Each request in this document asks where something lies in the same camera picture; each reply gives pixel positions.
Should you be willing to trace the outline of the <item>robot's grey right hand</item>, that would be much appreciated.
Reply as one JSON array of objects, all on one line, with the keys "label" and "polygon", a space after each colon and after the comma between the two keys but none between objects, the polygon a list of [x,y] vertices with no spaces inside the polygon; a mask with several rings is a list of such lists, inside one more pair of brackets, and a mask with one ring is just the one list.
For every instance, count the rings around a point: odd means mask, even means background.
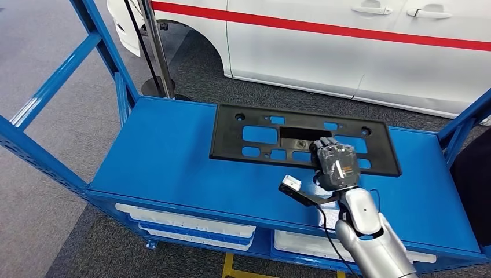
[{"label": "robot's grey right hand", "polygon": [[357,186],[361,171],[353,146],[333,137],[321,137],[310,144],[309,150],[318,165],[316,179],[320,187],[339,191]]}]

